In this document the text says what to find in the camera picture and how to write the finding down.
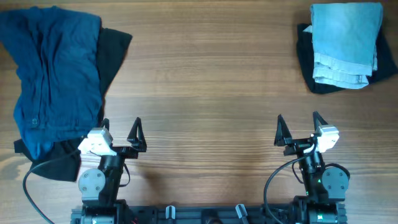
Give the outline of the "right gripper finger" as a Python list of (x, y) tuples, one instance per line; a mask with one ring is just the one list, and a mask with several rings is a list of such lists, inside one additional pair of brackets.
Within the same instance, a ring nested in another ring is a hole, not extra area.
[(292, 143), (292, 135), (286, 125), (283, 116), (277, 117), (277, 130), (274, 139), (275, 146), (287, 146)]
[(321, 125), (328, 125), (328, 123), (322, 118), (322, 116), (317, 111), (313, 112), (313, 124), (314, 124), (314, 130), (317, 130), (318, 127)]

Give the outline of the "navy blue shorts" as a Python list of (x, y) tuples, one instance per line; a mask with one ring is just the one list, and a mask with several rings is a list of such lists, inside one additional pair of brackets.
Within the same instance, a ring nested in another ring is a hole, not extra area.
[(1, 42), (17, 64), (21, 95), (14, 119), (34, 159), (77, 138), (102, 106), (96, 64), (99, 16), (53, 6), (1, 13)]

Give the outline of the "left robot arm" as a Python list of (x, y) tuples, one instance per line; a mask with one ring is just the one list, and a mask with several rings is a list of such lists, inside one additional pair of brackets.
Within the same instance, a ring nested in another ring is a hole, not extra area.
[(126, 159), (136, 159), (146, 152), (147, 144), (142, 122), (136, 118), (127, 136), (128, 146), (114, 146), (109, 133), (109, 120), (93, 128), (78, 146), (81, 153), (100, 156), (96, 169), (88, 169), (80, 176), (78, 188), (81, 192), (82, 208), (72, 211), (71, 222), (75, 224), (137, 223), (137, 218), (125, 200), (118, 200), (118, 191), (127, 186), (121, 183), (124, 172), (129, 173)]

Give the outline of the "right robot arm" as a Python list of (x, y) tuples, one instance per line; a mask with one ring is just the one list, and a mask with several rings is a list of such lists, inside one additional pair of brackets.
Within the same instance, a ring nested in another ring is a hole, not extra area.
[(315, 132), (310, 137), (294, 139), (283, 116), (277, 117), (274, 145), (285, 147), (284, 156), (297, 157), (306, 191), (290, 202), (285, 223), (347, 223), (344, 201), (350, 172), (339, 164), (326, 164), (322, 156), (339, 140), (339, 130), (316, 111), (313, 124)]

